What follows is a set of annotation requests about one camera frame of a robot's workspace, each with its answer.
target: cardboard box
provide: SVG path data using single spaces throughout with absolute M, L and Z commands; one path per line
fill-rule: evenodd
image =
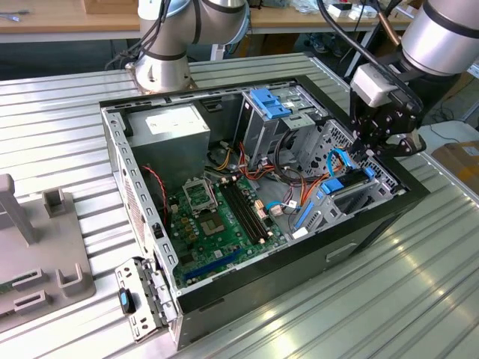
M 479 141 L 445 144 L 433 152 L 433 157 L 479 194 Z

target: metal bracket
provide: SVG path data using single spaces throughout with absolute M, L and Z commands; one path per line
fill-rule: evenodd
M 118 286 L 131 293 L 135 311 L 129 326 L 135 341 L 143 340 L 177 318 L 177 311 L 160 271 L 149 260 L 132 258 L 115 269 Z

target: motherboard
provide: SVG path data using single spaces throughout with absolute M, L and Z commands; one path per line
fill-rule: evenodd
M 180 260 L 174 270 L 178 287 L 287 242 L 244 177 L 216 184 L 205 179 L 188 181 L 168 201 L 173 211 L 171 243 Z

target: yellow wire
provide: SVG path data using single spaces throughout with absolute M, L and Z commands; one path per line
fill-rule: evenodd
M 228 166 L 228 163 L 230 162 L 230 153 L 231 153 L 231 148 L 228 149 L 228 152 L 226 153 L 226 159 L 225 161 L 222 163 L 221 166 L 215 168 L 217 171 L 221 171 L 221 170 L 224 170 L 226 168 L 226 166 Z

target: black cable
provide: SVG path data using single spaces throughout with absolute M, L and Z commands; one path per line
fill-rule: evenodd
M 241 44 L 241 40 L 236 43 L 236 47 L 234 47 L 235 44 L 232 43 L 232 44 L 230 45 L 230 49 L 229 49 L 228 51 L 226 51 L 226 55 L 233 55 L 233 54 L 238 50 L 238 48 L 240 47 L 240 44 Z
M 450 108 L 444 107 L 444 102 L 441 102 L 439 108 L 437 108 L 431 115 L 431 119 L 436 123 L 454 121 L 454 113 Z
M 398 89 L 402 90 L 402 92 L 407 95 L 414 105 L 413 112 L 421 112 L 424 109 L 424 106 L 418 95 L 416 95 L 413 90 L 411 90 L 404 82 L 402 82 L 389 67 L 380 63 L 373 54 L 363 47 L 363 45 L 352 39 L 345 32 L 345 30 L 343 30 L 343 28 L 340 27 L 329 15 L 326 7 L 324 6 L 323 0 L 316 0 L 316 2 L 324 20 L 344 39 L 344 41 L 346 41 L 351 47 L 356 49 L 357 52 L 363 55 L 364 58 L 366 58 L 366 60 L 368 60 L 385 77 L 386 80 L 391 82 L 393 85 L 396 85 Z
M 445 140 L 448 140 L 448 141 L 456 141 L 457 143 L 459 143 L 459 141 L 456 138 L 445 137 L 445 136 L 439 134 L 438 132 L 434 131 L 433 125 L 430 124 L 429 127 L 431 128 L 431 131 L 433 133 L 435 133 L 436 135 L 438 135 L 440 138 L 444 138 Z
M 373 5 L 374 10 L 376 10 L 378 13 L 382 12 L 381 4 L 378 0 L 371 0 L 371 4 Z
M 212 156 L 212 154 L 211 154 L 210 151 L 207 152 L 207 158 L 208 158 L 208 159 L 210 160 L 210 162 L 213 163 L 216 167 L 221 167 L 221 166 L 222 166 L 218 161 L 216 161 L 216 160 L 213 158 L 213 156 Z
M 146 49 L 146 51 L 148 51 L 158 37 L 160 26 L 166 20 L 170 2 L 171 0 L 166 0 L 165 3 L 162 2 L 162 4 L 159 7 L 158 19 L 155 20 L 155 23 L 151 26 L 151 28 L 148 29 L 148 31 L 141 37 L 140 40 L 138 40 L 136 43 L 131 45 L 131 47 L 120 52 L 113 59 L 111 59 L 105 65 L 105 71 L 115 62 L 120 61 L 120 63 L 123 63 L 123 60 L 125 58 L 135 58 L 136 56 L 138 56 L 138 54 L 140 54 L 140 52 L 142 53 L 138 60 L 140 60 L 144 56 L 146 46 L 150 45 L 148 49 Z M 148 39 L 150 34 L 153 32 L 153 30 L 155 31 L 155 34 Z
M 393 9 L 399 5 L 399 3 L 401 3 L 402 0 L 391 0 L 389 2 L 389 5 L 388 7 L 384 10 L 384 14 L 386 17 L 389 17 L 389 15 L 391 15 L 391 12 L 393 11 Z M 382 23 L 379 21 L 376 25 L 376 27 L 374 28 L 373 30 L 373 33 L 368 41 L 368 43 L 372 43 L 374 38 L 376 37 L 376 35 L 379 33 L 379 31 L 381 30 L 382 28 Z
M 281 136 L 281 139 L 276 144 L 275 151 L 273 153 L 273 165 L 275 166 L 275 173 L 279 176 L 281 181 L 287 185 L 293 185 L 298 183 L 301 184 L 302 180 L 305 181 L 306 183 L 311 183 L 317 179 L 317 177 L 303 177 L 303 179 L 289 177 L 288 175 L 286 175 L 285 172 L 283 172 L 281 168 L 282 166 L 279 164 L 279 152 L 281 148 L 283 147 L 283 144 L 285 144 L 287 140 L 296 133 L 296 131 L 291 131 L 290 129 L 287 129 L 286 132 Z
M 358 30 L 359 23 L 361 22 L 362 14 L 364 13 L 364 6 L 366 6 L 366 0 L 361 0 L 361 5 L 362 5 L 361 13 L 359 14 L 358 21 L 356 22 L 356 25 L 354 26 L 353 36 L 356 35 L 356 30 Z M 339 66 L 340 66 L 341 63 L 344 61 L 344 59 L 350 54 L 350 52 L 351 52 L 352 50 L 353 50 L 353 48 L 350 47 L 350 49 L 347 50 L 347 52 L 344 54 L 344 56 L 339 60 L 338 64 L 336 65 L 336 71 L 335 71 L 336 73 L 338 73 L 338 71 L 339 71 Z
M 211 172 L 213 174 L 216 174 L 216 175 L 222 176 L 222 177 L 239 176 L 239 175 L 242 174 L 241 172 L 222 172 L 222 171 L 218 171 L 211 166 L 204 166 L 204 171 L 205 172 Z
M 141 54 L 138 57 L 138 60 L 136 62 L 139 62 L 146 55 L 146 53 L 150 51 L 151 47 L 154 45 L 156 39 L 158 38 L 158 34 L 161 29 L 161 26 L 165 22 L 166 16 L 168 15 L 168 8 L 170 7 L 170 3 L 171 3 L 171 0 L 162 1 L 161 6 L 159 7 L 158 19 L 155 22 L 156 24 L 155 34 L 152 37 L 150 37 L 144 44 L 141 45 L 139 50 L 141 51 Z

